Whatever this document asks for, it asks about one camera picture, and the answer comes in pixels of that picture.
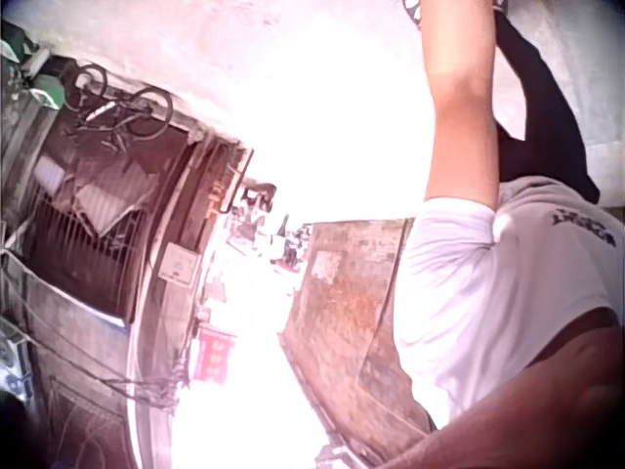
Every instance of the person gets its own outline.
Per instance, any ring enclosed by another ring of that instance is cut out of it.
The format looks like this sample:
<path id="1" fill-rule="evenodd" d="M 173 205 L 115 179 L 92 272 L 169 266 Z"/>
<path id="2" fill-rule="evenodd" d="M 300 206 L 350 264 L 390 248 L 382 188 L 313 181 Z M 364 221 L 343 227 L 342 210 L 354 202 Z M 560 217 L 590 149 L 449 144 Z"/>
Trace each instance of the person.
<path id="1" fill-rule="evenodd" d="M 414 399 L 442 429 L 427 447 L 465 432 L 456 456 L 501 457 L 462 467 L 560 467 L 622 404 L 623 225 L 597 207 L 575 116 L 507 1 L 403 2 L 436 113 L 394 324 Z M 522 141 L 493 116 L 496 47 L 525 95 Z"/>

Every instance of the sign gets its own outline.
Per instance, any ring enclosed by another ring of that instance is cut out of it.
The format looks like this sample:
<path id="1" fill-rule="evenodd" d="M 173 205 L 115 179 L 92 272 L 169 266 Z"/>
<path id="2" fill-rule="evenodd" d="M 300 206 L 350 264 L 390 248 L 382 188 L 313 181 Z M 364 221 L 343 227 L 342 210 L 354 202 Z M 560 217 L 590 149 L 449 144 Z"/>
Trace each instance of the sign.
<path id="1" fill-rule="evenodd" d="M 165 249 L 158 276 L 185 288 L 191 288 L 199 266 L 199 254 L 170 242 Z"/>
<path id="2" fill-rule="evenodd" d="M 193 379 L 223 385 L 228 377 L 228 359 L 234 337 L 215 329 L 199 330 L 199 354 Z"/>

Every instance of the white sign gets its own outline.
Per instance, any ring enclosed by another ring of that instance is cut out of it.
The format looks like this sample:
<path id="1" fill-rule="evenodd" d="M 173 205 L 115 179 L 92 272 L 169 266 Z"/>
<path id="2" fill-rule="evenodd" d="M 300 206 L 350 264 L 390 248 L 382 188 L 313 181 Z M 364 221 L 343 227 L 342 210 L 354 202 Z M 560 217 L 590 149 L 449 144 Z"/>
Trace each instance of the white sign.
<path id="1" fill-rule="evenodd" d="M 165 248 L 158 276 L 179 286 L 190 288 L 199 266 L 199 254 L 170 242 Z"/>

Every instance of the red banner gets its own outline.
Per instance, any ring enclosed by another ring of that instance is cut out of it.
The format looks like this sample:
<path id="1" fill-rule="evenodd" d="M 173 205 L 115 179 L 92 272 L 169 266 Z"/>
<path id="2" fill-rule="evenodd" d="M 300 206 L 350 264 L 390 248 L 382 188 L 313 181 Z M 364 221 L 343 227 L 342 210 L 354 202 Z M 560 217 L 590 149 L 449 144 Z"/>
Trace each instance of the red banner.
<path id="1" fill-rule="evenodd" d="M 214 329 L 199 330 L 199 354 L 193 379 L 223 385 L 228 377 L 228 358 L 234 337 Z"/>

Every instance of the rusty wall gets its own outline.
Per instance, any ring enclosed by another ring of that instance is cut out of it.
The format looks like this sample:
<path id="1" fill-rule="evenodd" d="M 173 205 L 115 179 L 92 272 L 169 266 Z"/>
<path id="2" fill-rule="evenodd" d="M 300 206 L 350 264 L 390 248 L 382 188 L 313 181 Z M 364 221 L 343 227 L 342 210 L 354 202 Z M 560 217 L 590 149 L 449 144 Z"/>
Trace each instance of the rusty wall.
<path id="1" fill-rule="evenodd" d="M 384 458 L 429 432 L 384 308 L 408 226 L 403 220 L 315 225 L 284 340 L 339 431 Z"/>

